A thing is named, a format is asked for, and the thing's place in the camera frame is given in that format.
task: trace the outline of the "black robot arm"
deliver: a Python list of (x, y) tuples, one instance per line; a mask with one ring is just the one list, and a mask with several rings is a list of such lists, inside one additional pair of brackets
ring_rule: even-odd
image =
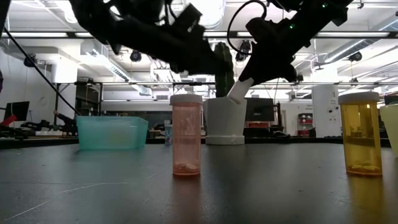
[[(264, 14), (251, 19), (246, 28), (256, 43), (252, 42), (251, 58), (246, 64), (239, 81), (235, 83), (228, 97), (237, 103), (242, 102), (250, 86), (275, 79), (285, 78), (296, 82), (297, 74), (291, 63), (294, 55), (302, 48), (311, 45), (310, 40), (329, 22), (340, 26), (347, 20), (347, 5), (352, 0), (270, 0), (285, 11), (297, 11), (291, 18), (284, 18), (278, 23), (266, 21), (266, 5), (259, 0), (244, 3), (233, 16), (246, 5), (256, 2), (263, 6)], [(231, 42), (233, 49), (240, 54)]]
[[(118, 54), (122, 45), (170, 64), (175, 72), (215, 74), (227, 64), (218, 59), (203, 38), (205, 28), (198, 24), (201, 13), (189, 4), (169, 24), (172, 0), (70, 0), (83, 28)], [(111, 12), (115, 6), (120, 15)], [(164, 24), (159, 14), (164, 8)]]

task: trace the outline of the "scratch on table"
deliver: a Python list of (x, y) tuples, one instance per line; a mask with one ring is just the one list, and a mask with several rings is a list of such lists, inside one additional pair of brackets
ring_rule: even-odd
[(78, 188), (70, 189), (70, 190), (64, 190), (64, 191), (61, 191), (61, 192), (57, 192), (56, 194), (66, 193), (66, 192), (72, 192), (72, 191), (75, 191), (75, 190), (85, 189), (85, 188), (88, 188), (88, 187), (94, 187), (94, 186), (101, 185), (101, 184), (104, 184), (104, 183), (91, 184), (91, 185), (89, 185), (89, 186), (78, 187)]
[(24, 212), (21, 212), (21, 213), (19, 213), (19, 214), (17, 214), (17, 215), (14, 215), (13, 217), (10, 217), (10, 218), (7, 218), (7, 219), (3, 220), (3, 221), (6, 222), (6, 221), (8, 221), (8, 220), (10, 220), (10, 219), (13, 219), (13, 218), (15, 218), (15, 217), (18, 217), (18, 216), (20, 216), (20, 215), (22, 215), (22, 214), (25, 214), (25, 213), (29, 212), (29, 211), (32, 211), (32, 210), (35, 209), (35, 208), (39, 208), (40, 206), (45, 205), (46, 203), (49, 203), (49, 202), (50, 202), (50, 201), (46, 201), (46, 202), (44, 202), (44, 203), (41, 203), (41, 204), (38, 205), (38, 206), (34, 206), (33, 208), (30, 208), (30, 209), (28, 209), (28, 210), (26, 210), (26, 211), (24, 211)]
[(157, 189), (157, 191), (155, 191), (152, 195), (149, 196), (149, 198), (147, 198), (147, 200), (145, 200), (143, 202), (143, 204), (147, 203), (157, 192), (159, 192), (161, 189), (163, 188), (163, 184), (160, 185), (159, 189)]
[(162, 172), (165, 169), (165, 167), (163, 167), (160, 171), (156, 172), (153, 175), (150, 175), (149, 177), (147, 177), (147, 179), (151, 179), (152, 177), (156, 176), (157, 174), (159, 174), (160, 172)]

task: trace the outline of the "table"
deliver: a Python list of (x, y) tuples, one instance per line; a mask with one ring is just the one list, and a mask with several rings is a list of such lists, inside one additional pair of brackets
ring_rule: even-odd
[(397, 223), (398, 159), (346, 175), (341, 144), (202, 145), (201, 176), (171, 147), (0, 151), (0, 223)]

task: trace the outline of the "small bottle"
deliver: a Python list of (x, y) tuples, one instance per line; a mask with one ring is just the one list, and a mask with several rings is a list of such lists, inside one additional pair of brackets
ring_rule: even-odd
[(199, 95), (174, 95), (173, 174), (200, 174), (200, 121), (202, 98)]
[(376, 92), (338, 97), (347, 173), (382, 175), (378, 101)]
[(164, 125), (164, 144), (166, 146), (170, 146), (173, 144), (173, 125), (172, 124), (165, 124)]

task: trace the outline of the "red object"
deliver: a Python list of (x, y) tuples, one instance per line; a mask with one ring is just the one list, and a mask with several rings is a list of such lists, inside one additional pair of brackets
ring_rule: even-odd
[(309, 130), (299, 130), (299, 131), (297, 131), (297, 134), (299, 136), (309, 136), (310, 135), (310, 131)]
[(269, 122), (255, 122), (255, 121), (247, 121), (246, 127), (248, 128), (269, 128)]
[(18, 120), (17, 116), (11, 115), (10, 117), (8, 117), (4, 121), (2, 121), (2, 123), (0, 123), (0, 125), (9, 126), (12, 122), (17, 121), (17, 120)]
[(312, 119), (299, 119), (300, 124), (312, 124)]

